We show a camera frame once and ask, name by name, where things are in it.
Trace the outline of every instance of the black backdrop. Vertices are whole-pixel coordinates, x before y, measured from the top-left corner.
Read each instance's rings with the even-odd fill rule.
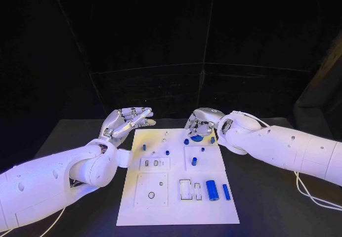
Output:
[[[152,107],[288,117],[340,29],[331,1],[1,2],[1,169],[58,119]]]

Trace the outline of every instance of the dark table surface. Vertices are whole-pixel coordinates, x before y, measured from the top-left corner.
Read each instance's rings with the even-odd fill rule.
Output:
[[[183,128],[185,119],[157,119],[151,128]],[[289,127],[284,118],[265,118],[269,125]],[[102,120],[60,120],[35,157],[83,146],[97,136]],[[134,131],[119,148],[131,149]],[[220,146],[226,175],[240,224],[116,227],[125,169],[118,168],[110,183],[66,207],[47,236],[187,237],[187,236],[342,236],[342,212],[318,207],[294,184],[292,172],[249,155],[239,156]],[[312,194],[342,203],[342,190],[328,182],[302,175]],[[14,229],[7,236],[37,237],[57,213]]]

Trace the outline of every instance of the white board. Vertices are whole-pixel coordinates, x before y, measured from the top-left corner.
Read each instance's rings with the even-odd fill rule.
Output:
[[[210,144],[214,134],[193,142],[187,133],[184,129],[135,130],[116,226],[239,223],[220,150],[216,141]],[[207,180],[216,183],[217,201],[209,201]],[[230,200],[224,199],[222,184],[227,185]],[[180,200],[180,190],[185,200]]]

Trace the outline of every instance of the white casing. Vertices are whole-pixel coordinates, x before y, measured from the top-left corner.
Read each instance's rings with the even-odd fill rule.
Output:
[[[103,154],[97,144],[108,147]],[[113,145],[95,139],[0,174],[0,232],[38,221],[105,186],[115,174],[115,156]],[[84,183],[76,187],[69,186],[70,170]]]
[[[235,119],[235,115],[226,115],[220,123],[224,118]],[[245,116],[243,122],[253,123],[253,121]],[[278,126],[265,127],[256,131],[243,127],[233,121],[224,134],[217,130],[217,143],[227,148],[245,150],[253,158],[282,169],[312,175],[342,185],[342,144],[338,142]]]

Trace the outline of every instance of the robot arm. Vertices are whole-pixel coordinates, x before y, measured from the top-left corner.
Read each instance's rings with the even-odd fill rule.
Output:
[[[155,124],[145,119],[151,115],[151,108],[113,110],[97,139],[0,174],[0,232],[41,220],[109,183],[116,166],[126,167],[132,155],[116,146],[129,130]]]
[[[249,155],[265,163],[312,175],[342,185],[342,143],[278,126],[261,127],[255,117],[242,112],[198,108],[184,128],[188,136],[209,135],[217,129],[217,143],[233,153]]]

